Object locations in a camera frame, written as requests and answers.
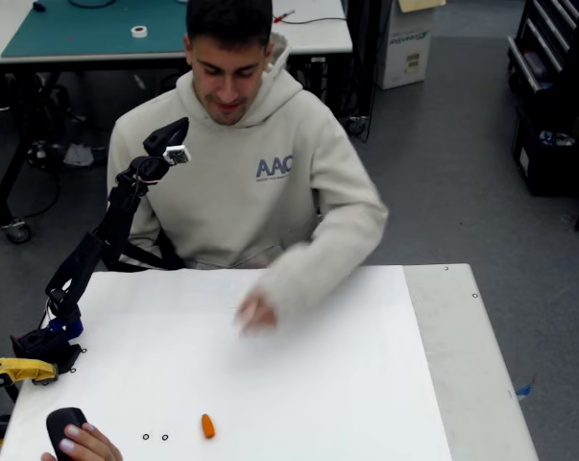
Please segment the bare operator hand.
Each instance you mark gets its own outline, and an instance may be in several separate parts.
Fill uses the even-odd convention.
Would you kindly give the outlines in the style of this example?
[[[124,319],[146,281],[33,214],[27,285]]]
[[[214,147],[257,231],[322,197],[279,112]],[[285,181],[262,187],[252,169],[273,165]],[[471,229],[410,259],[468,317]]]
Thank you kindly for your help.
[[[109,438],[90,423],[82,427],[67,425],[60,440],[60,453],[68,460],[121,461],[121,451]]]

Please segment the seated man left hand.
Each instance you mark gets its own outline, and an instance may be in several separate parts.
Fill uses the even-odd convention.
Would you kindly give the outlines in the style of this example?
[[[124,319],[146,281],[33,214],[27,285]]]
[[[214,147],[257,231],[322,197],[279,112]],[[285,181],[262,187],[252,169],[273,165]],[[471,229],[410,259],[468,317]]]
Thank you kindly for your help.
[[[237,308],[235,322],[243,334],[255,334],[277,327],[277,314],[267,297],[251,292]]]

